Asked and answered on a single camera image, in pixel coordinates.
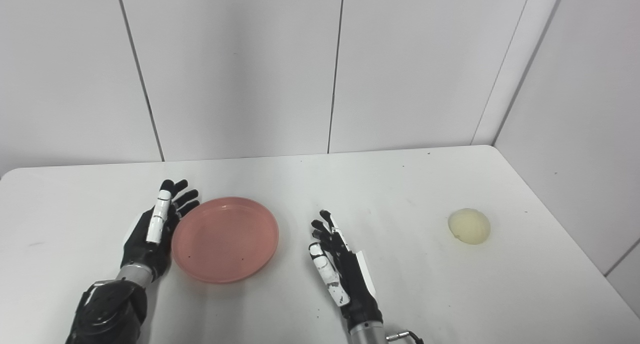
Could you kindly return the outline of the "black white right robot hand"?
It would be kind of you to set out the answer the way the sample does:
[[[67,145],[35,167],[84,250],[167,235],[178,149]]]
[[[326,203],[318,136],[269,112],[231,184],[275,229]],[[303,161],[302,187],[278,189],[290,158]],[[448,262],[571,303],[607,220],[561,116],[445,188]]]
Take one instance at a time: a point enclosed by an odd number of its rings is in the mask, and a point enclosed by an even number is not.
[[[320,210],[311,222],[310,258],[348,330],[366,322],[384,322],[362,252],[350,249],[331,212]]]

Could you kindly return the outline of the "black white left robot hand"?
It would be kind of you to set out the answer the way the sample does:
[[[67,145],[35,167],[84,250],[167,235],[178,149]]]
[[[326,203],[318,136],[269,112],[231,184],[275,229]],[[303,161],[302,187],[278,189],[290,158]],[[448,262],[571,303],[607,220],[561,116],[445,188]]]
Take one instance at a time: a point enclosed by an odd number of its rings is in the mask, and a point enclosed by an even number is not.
[[[178,224],[200,204],[189,182],[166,179],[155,205],[143,212],[123,246],[120,271],[137,271],[147,283],[161,278],[170,265],[172,239]]]

